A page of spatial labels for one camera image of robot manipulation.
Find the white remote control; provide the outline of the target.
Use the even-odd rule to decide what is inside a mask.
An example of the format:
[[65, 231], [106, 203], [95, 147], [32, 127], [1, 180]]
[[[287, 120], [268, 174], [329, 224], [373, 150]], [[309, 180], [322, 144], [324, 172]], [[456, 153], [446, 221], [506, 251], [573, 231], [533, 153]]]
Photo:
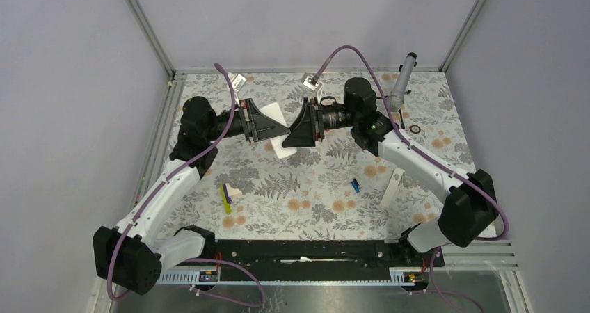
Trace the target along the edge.
[[285, 159], [297, 152], [296, 147], [283, 147], [282, 143], [288, 137], [289, 129], [280, 105], [277, 102], [268, 104], [261, 108], [262, 114], [270, 118], [276, 127], [271, 130], [271, 146], [278, 159]]

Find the white rectangular stick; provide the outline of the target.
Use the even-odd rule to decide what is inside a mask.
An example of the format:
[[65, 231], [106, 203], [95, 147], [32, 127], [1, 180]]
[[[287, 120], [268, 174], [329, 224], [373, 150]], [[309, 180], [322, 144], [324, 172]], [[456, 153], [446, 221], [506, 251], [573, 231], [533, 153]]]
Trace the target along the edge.
[[402, 177], [404, 176], [405, 171], [400, 167], [397, 167], [393, 170], [391, 178], [386, 186], [386, 189], [383, 193], [379, 206], [382, 209], [390, 208], [397, 199], [397, 190], [399, 188], [400, 182]]

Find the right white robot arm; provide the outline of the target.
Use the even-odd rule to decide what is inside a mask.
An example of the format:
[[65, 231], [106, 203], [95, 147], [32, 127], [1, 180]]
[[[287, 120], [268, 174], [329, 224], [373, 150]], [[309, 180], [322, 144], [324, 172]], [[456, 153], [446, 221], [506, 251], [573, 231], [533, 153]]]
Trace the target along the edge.
[[282, 146], [314, 147], [325, 131], [349, 128], [361, 149], [419, 179], [443, 204], [436, 220], [402, 234], [402, 262], [415, 266], [438, 246], [469, 246], [500, 214], [494, 206], [492, 177], [484, 170], [466, 172], [443, 163], [380, 113], [376, 101], [370, 82], [362, 77], [346, 81], [343, 103], [322, 104], [316, 98], [306, 97]]

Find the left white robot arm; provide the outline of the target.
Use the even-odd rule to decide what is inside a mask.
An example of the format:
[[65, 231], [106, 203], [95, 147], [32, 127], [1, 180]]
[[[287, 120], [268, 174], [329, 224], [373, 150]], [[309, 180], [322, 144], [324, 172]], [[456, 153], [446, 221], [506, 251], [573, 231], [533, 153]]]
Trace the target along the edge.
[[155, 246], [158, 233], [181, 199], [212, 166], [222, 138], [245, 135], [252, 141], [289, 133], [281, 107], [256, 106], [244, 99], [216, 114], [209, 101], [192, 97], [182, 106], [177, 142], [160, 178], [114, 227], [101, 226], [93, 236], [97, 276], [136, 294], [146, 294], [168, 269], [193, 259], [212, 262], [216, 247], [207, 230], [188, 227]]

